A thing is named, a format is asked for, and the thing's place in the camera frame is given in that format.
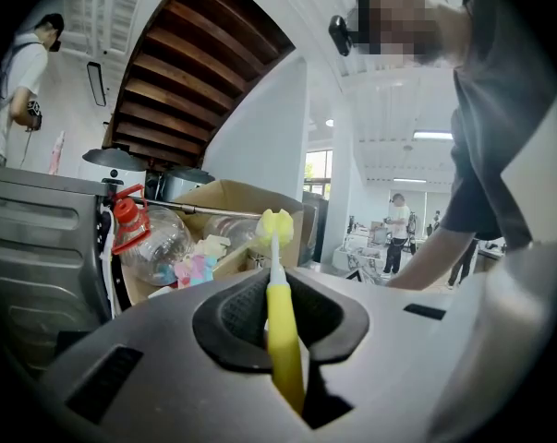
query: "headset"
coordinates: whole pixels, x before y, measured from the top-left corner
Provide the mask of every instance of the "headset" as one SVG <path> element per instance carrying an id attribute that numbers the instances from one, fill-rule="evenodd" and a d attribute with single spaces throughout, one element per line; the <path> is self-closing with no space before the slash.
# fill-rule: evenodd
<path id="1" fill-rule="evenodd" d="M 381 42 L 371 41 L 369 37 L 369 10 L 369 0 L 356 0 L 356 7 L 348 14 L 347 20 L 338 15 L 334 15 L 330 20 L 329 33 L 338 53 L 342 56 L 348 56 L 352 47 L 358 47 L 360 44 L 369 48 L 369 54 L 381 53 Z M 356 13 L 354 20 L 357 21 L 357 26 L 349 27 L 350 17 L 354 13 Z"/>

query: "black slot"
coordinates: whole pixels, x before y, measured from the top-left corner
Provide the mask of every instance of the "black slot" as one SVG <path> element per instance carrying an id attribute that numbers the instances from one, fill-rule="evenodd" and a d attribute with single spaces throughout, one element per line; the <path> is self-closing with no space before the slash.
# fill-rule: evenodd
<path id="1" fill-rule="evenodd" d="M 115 348 L 68 400 L 68 408 L 90 422 L 99 424 L 141 357 L 140 351 L 124 346 Z"/>
<path id="2" fill-rule="evenodd" d="M 442 320 L 444 314 L 446 313 L 444 310 L 440 308 L 433 308 L 431 306 L 425 305 L 418 305 L 418 304 L 410 304 L 406 308 L 404 308 L 406 312 L 410 314 L 420 315 L 426 318 L 432 318 L 433 320 Z"/>

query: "cardboard box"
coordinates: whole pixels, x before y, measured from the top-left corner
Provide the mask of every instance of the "cardboard box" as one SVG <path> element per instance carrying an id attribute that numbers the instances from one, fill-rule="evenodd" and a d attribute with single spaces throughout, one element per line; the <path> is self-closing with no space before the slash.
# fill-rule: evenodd
<path id="1" fill-rule="evenodd" d="M 298 265 L 298 252 L 303 224 L 303 204 L 301 202 L 276 192 L 228 180 L 214 181 L 191 190 L 177 198 L 175 202 L 209 209 L 247 213 L 263 213 L 266 209 L 271 209 L 272 211 L 286 210 L 293 218 L 295 232 L 293 240 L 280 249 L 281 262 L 286 268 L 294 268 Z M 211 215 L 201 213 L 186 214 L 183 212 L 178 212 L 178 215 L 189 228 L 194 241 L 198 242 L 202 239 L 202 231 Z M 214 278 L 220 279 L 253 267 L 253 262 L 248 261 L 248 259 L 256 254 L 267 256 L 268 250 L 255 244 L 242 245 L 230 255 L 221 258 L 214 268 Z M 125 268 L 123 268 L 123 273 L 128 297 L 132 305 L 147 300 L 150 293 L 159 289 L 159 287 L 152 286 L 132 276 Z"/>

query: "plastic bottle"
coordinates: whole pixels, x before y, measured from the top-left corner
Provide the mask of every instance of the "plastic bottle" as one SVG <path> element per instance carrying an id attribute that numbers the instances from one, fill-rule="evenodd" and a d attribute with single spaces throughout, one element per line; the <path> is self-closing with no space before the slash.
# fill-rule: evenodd
<path id="1" fill-rule="evenodd" d="M 118 221 L 116 242 L 124 245 L 122 264 L 152 285 L 177 282 L 174 265 L 194 246 L 189 230 L 171 210 L 151 206 L 145 213 L 130 198 L 115 204 Z"/>

